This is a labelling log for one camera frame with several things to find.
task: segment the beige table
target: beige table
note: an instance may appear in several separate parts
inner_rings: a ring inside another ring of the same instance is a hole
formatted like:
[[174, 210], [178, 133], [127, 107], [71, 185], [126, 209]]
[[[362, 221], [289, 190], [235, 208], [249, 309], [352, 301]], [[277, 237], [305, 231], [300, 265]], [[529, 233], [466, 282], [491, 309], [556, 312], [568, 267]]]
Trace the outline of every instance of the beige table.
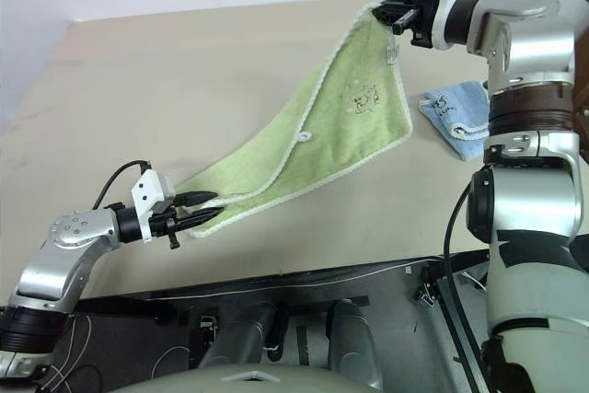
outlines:
[[[3, 300], [58, 215], [91, 206], [111, 172], [145, 158], [180, 182], [246, 142], [279, 111], [369, 0], [127, 17], [73, 26], [29, 94], [2, 152]], [[482, 79], [463, 47], [414, 48], [401, 69], [409, 141], [327, 186], [203, 240], [123, 245], [85, 296], [439, 254], [460, 161], [417, 110], [424, 90]], [[106, 202], [130, 201], [127, 172]], [[589, 182], [587, 167], [583, 178]], [[483, 247], [457, 224], [454, 250]], [[588, 223], [583, 231], [589, 232]]]

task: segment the blue towel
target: blue towel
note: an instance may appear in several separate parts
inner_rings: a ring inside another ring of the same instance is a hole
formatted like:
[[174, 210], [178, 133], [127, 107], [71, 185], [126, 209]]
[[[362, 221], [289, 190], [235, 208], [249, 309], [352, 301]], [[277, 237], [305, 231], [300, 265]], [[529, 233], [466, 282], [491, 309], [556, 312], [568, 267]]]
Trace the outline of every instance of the blue towel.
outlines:
[[465, 82], [426, 92], [420, 111], [452, 145], [460, 158], [482, 156], [489, 136], [489, 99], [479, 82]]

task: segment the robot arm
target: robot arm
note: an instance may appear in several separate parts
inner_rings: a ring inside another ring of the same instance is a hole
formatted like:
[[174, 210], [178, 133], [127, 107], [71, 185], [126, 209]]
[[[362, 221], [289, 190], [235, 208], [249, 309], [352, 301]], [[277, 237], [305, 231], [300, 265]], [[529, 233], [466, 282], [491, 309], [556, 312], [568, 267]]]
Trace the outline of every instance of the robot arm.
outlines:
[[66, 214], [52, 224], [8, 300], [0, 321], [0, 380], [34, 381], [51, 363], [55, 344], [68, 315], [74, 311], [90, 272], [102, 255], [121, 243], [169, 236], [200, 225], [223, 211], [201, 209], [180, 217], [177, 206], [211, 200], [213, 192], [176, 195], [169, 178], [147, 168], [133, 186], [134, 207], [122, 203], [104, 209]]
[[413, 45], [463, 44], [487, 59], [487, 168], [471, 181], [468, 229], [490, 245], [482, 360], [503, 393], [589, 382], [589, 306], [579, 301], [589, 275], [568, 249], [583, 218], [574, 33], [558, 13], [557, 0], [387, 0], [375, 11], [393, 32], [411, 29]]

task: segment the metal frame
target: metal frame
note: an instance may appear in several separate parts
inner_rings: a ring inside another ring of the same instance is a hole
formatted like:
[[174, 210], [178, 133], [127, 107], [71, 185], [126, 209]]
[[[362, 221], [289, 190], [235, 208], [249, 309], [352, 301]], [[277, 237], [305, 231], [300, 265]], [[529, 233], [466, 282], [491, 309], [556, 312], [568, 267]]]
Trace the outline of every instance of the metal frame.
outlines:
[[[460, 272], [469, 267], [489, 260], [489, 251], [475, 250], [454, 255], [451, 258], [452, 270]], [[448, 281], [445, 277], [443, 263], [429, 263], [422, 274], [424, 286], [420, 291], [420, 300], [425, 306], [433, 307], [437, 300], [444, 316], [452, 341], [458, 352], [458, 357], [468, 384], [473, 393], [491, 393], [494, 391], [484, 375], [484, 367], [479, 365], [475, 352], [479, 350], [472, 332], [462, 327], [454, 299], [450, 294]]]
[[[122, 318], [153, 318], [158, 322], [168, 323], [176, 318], [179, 321], [190, 321], [181, 317], [182, 308], [177, 309], [178, 301], [184, 303], [187, 300], [171, 300], [166, 298], [179, 296], [190, 297], [191, 295], [205, 295], [211, 292], [254, 289], [284, 283], [285, 278], [289, 283], [308, 283], [323, 281], [324, 278], [339, 278], [349, 275], [349, 272], [360, 271], [364, 267], [372, 267], [378, 264], [385, 265], [391, 262], [403, 262], [405, 260], [382, 261], [368, 264], [345, 266], [331, 269], [322, 269], [309, 272], [294, 272], [288, 275], [266, 275], [241, 280], [226, 281], [220, 283], [206, 283], [174, 289], [164, 289], [153, 292], [129, 293], [113, 296], [102, 296], [95, 298], [81, 299], [75, 304], [72, 314], [104, 315]], [[367, 296], [356, 296], [352, 300], [358, 306], [369, 306]], [[315, 303], [292, 307], [291, 315], [303, 315], [309, 312], [326, 311], [330, 303]]]

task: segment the green towel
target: green towel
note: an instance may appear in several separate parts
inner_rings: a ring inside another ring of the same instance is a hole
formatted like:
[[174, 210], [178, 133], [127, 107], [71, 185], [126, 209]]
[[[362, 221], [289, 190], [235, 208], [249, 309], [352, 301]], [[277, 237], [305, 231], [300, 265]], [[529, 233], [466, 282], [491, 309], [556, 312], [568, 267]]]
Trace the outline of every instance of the green towel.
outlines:
[[[225, 206], [189, 231], [204, 237], [358, 168], [405, 141], [411, 120], [390, 29], [366, 6], [322, 70], [252, 140], [182, 183], [215, 191], [202, 207]], [[187, 212], [196, 208], [185, 208]]]

